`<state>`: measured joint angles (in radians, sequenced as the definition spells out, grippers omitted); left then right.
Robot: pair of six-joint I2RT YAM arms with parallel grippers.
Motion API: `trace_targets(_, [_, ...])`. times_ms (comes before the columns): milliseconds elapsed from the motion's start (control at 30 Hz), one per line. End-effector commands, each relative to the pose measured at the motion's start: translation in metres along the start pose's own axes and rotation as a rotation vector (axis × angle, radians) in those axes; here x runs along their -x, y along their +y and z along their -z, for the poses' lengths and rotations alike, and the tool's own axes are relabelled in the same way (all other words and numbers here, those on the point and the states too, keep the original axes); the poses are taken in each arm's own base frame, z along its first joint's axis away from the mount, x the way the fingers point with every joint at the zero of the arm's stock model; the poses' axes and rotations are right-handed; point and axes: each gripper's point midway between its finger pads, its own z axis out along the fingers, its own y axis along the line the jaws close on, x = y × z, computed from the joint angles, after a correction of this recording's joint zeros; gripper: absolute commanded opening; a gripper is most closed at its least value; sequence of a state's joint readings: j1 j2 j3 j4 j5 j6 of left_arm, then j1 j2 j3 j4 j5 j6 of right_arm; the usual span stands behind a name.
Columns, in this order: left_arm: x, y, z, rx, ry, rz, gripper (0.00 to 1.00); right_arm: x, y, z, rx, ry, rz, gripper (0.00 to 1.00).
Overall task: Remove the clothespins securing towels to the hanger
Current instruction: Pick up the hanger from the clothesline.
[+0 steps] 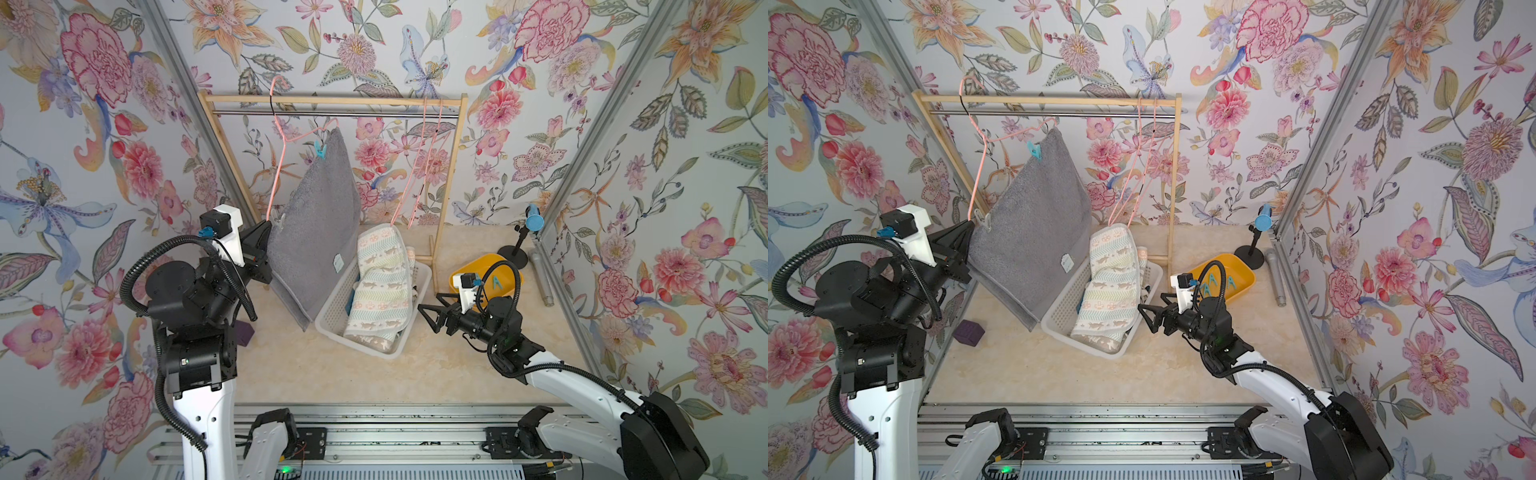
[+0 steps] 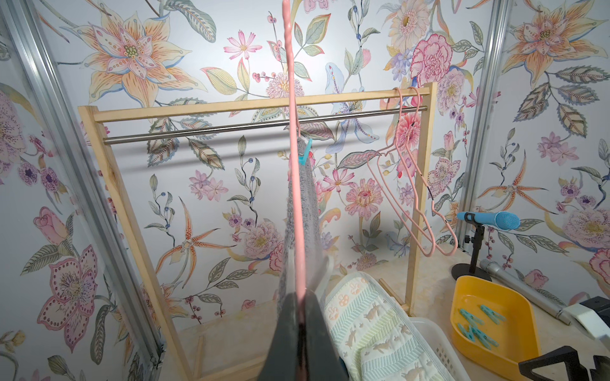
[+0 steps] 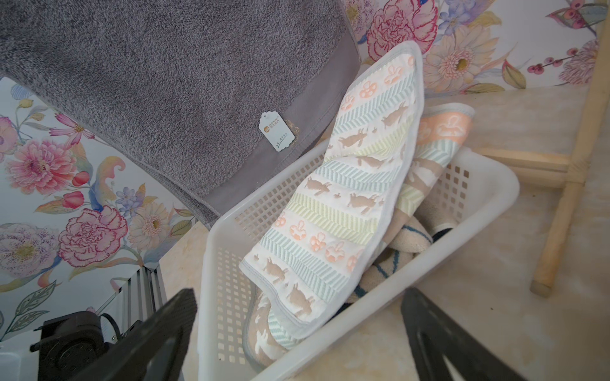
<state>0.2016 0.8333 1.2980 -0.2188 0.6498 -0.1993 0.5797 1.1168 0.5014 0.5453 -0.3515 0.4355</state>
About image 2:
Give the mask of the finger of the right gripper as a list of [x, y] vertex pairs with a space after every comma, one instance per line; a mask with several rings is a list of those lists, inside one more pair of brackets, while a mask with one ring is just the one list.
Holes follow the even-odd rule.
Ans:
[[551, 378], [539, 374], [536, 370], [557, 364], [562, 364], [564, 366], [569, 381], [589, 380], [589, 371], [581, 364], [578, 351], [567, 345], [540, 357], [520, 362], [518, 366], [521, 376], [524, 376], [527, 379], [534, 381], [551, 381]]
[[594, 367], [589, 370], [592, 381], [610, 381], [610, 358], [601, 355], [593, 357]]

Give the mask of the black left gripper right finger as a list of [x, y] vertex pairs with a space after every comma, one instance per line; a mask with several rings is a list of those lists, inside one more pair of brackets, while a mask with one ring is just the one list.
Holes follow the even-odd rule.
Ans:
[[314, 293], [306, 292], [303, 307], [305, 379], [348, 380], [345, 363], [335, 349], [319, 300]]

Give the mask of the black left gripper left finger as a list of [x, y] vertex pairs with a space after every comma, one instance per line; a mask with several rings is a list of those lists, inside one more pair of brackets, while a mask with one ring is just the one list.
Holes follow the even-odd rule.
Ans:
[[258, 381], [293, 381], [300, 368], [300, 317], [296, 293], [286, 295]]

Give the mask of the pastel striped bunny towel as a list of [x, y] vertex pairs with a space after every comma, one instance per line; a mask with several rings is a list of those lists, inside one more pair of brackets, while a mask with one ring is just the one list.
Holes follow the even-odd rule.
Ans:
[[324, 317], [350, 380], [453, 380], [400, 305], [370, 275], [344, 277]]

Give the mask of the pink wire hanger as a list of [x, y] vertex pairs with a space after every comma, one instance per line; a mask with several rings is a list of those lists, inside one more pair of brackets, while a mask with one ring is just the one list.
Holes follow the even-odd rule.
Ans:
[[409, 249], [425, 257], [436, 252], [437, 244], [427, 217], [430, 191], [425, 160], [419, 154], [426, 152], [427, 142], [422, 133], [426, 124], [423, 117], [424, 95], [417, 87], [396, 88], [397, 105], [393, 110], [396, 123], [386, 146], [368, 158], [366, 166], [381, 189], [382, 195], [397, 216]]
[[[445, 257], [451, 257], [458, 250], [457, 236], [446, 217], [437, 210], [428, 179], [437, 83], [407, 89], [396, 88], [394, 91], [398, 99], [394, 109], [397, 122], [392, 138], [379, 154], [381, 157], [397, 156], [403, 176], [413, 191], [412, 211], [406, 211], [399, 197], [390, 191], [385, 175], [381, 176], [382, 190], [388, 192], [385, 197], [403, 227], [410, 233], [411, 255], [421, 253], [425, 257], [431, 257], [438, 252]], [[439, 217], [447, 228], [449, 237], [445, 242], [439, 242], [435, 236], [428, 213]]]
[[300, 162], [298, 136], [299, 127], [296, 113], [295, 60], [292, 52], [292, 22], [289, 0], [282, 1], [282, 18], [284, 22], [284, 47], [288, 66], [288, 109], [290, 137], [290, 175], [292, 180], [293, 227], [295, 234], [295, 295], [297, 300], [300, 325], [305, 324], [305, 297], [307, 293], [306, 252], [303, 228], [303, 207], [300, 189]]

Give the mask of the grey terry towel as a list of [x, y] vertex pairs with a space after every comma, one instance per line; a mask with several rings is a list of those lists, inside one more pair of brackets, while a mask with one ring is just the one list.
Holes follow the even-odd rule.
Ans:
[[[298, 141], [299, 154], [305, 148], [305, 141]], [[318, 195], [315, 190], [313, 175], [313, 158], [305, 166], [300, 165], [301, 203], [303, 207], [303, 228], [305, 236], [307, 288], [313, 291], [321, 304], [327, 294], [327, 287], [335, 264], [334, 259], [325, 254], [322, 245], [322, 231], [320, 227]], [[284, 248], [281, 254], [284, 269], [281, 271], [279, 288], [277, 292], [276, 307], [281, 311], [287, 294], [295, 290], [294, 244], [295, 234], [293, 227], [292, 193], [288, 194], [287, 222], [284, 235]]]

